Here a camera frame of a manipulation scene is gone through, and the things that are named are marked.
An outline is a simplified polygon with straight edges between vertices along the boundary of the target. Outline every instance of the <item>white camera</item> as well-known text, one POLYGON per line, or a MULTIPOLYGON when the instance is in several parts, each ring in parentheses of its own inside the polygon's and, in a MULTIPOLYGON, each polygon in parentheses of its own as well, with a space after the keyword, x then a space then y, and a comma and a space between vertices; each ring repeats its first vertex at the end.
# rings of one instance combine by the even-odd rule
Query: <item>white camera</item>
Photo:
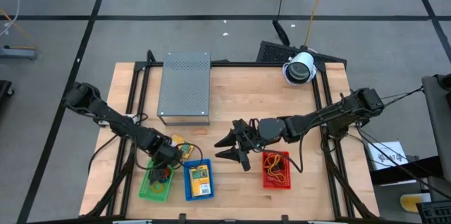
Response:
POLYGON ((283 64, 282 73, 290 85, 297 86, 315 77, 316 66, 310 53, 303 51, 294 58, 289 57, 288 61, 283 64))

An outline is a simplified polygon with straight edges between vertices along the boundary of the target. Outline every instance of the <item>green basket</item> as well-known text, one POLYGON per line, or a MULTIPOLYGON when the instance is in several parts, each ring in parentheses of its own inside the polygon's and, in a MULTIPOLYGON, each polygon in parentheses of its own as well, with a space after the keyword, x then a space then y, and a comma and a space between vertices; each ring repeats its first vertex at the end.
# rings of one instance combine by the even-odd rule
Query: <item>green basket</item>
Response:
MULTIPOLYGON (((149 163, 147 164, 147 167, 151 168, 153 165, 154 165, 154 162, 149 161, 149 163)), ((140 198, 141 199, 147 199, 147 200, 152 200, 152 201, 157 201, 157 202, 166 202, 166 200, 168 198, 168 194, 169 194, 169 189, 171 188, 172 177, 174 175, 174 169, 170 166, 169 166, 169 169, 171 169, 171 174, 169 175, 169 179, 167 181, 165 181, 163 184, 159 184, 159 185, 164 186, 163 191, 160 193, 155 193, 152 191, 150 181, 148 178, 149 172, 151 172, 151 170, 146 171, 146 174, 142 178, 142 183, 141 183, 141 189, 140 189, 140 198)))

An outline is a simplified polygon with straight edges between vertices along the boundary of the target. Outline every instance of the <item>blue basket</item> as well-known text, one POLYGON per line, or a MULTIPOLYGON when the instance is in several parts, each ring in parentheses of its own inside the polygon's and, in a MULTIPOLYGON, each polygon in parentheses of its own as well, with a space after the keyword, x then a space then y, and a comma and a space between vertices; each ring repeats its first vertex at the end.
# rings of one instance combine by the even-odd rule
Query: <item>blue basket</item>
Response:
POLYGON ((203 200, 210 199, 214 197, 214 182, 213 182, 213 173, 211 172, 211 162, 210 159, 203 159, 199 164, 199 161, 186 161, 183 163, 183 177, 185 179, 185 199, 186 201, 194 201, 194 200, 203 200), (191 194, 191 179, 190 179, 190 168, 198 165, 206 165, 209 168, 210 174, 210 187, 211 194, 193 197, 191 194))

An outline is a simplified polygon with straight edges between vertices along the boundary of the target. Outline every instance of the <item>yellow package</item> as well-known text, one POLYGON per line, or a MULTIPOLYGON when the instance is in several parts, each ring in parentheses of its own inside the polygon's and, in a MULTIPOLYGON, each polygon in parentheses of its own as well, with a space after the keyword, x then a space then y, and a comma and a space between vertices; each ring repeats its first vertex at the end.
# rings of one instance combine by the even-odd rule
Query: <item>yellow package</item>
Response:
POLYGON ((190 169, 191 192, 193 197, 211 194, 209 167, 200 165, 190 169))
MULTIPOLYGON (((187 143, 182 137, 180 137, 178 135, 172 135, 171 138, 176 144, 187 143)), ((185 159, 188 159, 190 157, 190 154, 191 154, 192 150, 194 149, 194 147, 189 144, 184 144, 184 145, 178 146, 178 148, 180 150, 182 150, 182 157, 185 159)))

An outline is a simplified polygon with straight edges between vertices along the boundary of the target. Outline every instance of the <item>plastic basket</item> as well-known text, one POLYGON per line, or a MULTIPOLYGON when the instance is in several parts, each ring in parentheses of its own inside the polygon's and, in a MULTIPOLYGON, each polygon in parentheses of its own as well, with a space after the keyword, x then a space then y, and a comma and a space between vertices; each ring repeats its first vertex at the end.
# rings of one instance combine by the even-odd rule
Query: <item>plastic basket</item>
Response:
MULTIPOLYGON (((289 156, 290 154, 287 151, 282 151, 281 153, 289 156)), ((261 167, 263 170, 263 188, 266 189, 291 189, 291 177, 290 177, 290 162, 281 157, 280 161, 283 163, 283 169, 277 171, 285 176, 285 182, 279 182, 276 178, 270 176, 267 173, 267 168, 264 167, 265 160, 270 153, 263 153, 263 158, 261 160, 261 167)))
POLYGON ((203 159, 202 162, 199 164, 199 161, 186 161, 183 163, 183 178, 185 179, 185 199, 187 201, 194 201, 194 200, 203 200, 203 199, 210 199, 214 197, 214 182, 213 182, 213 173, 211 172, 211 162, 210 159, 203 159), (190 179, 190 168, 195 167, 198 165, 206 165, 209 168, 209 174, 210 174, 210 189, 211 193, 208 195, 193 197, 191 193, 191 179, 190 179))
MULTIPOLYGON (((150 161, 147 164, 147 167, 151 168, 153 165, 154 165, 154 162, 150 161)), ((169 195, 169 189, 171 188, 172 177, 174 175, 174 170, 172 169, 172 167, 170 167, 170 166, 168 166, 168 167, 169 167, 169 169, 171 169, 171 174, 169 175, 169 179, 167 181, 165 181, 162 184, 159 184, 159 185, 164 186, 163 191, 160 193, 156 193, 156 192, 152 191, 152 186, 150 185, 150 181, 148 178, 151 170, 146 170, 146 174, 142 178, 141 189, 140 189, 140 193, 139 193, 139 196, 141 199, 147 199, 147 200, 157 201, 157 202, 165 202, 167 200, 168 195, 169 195)))

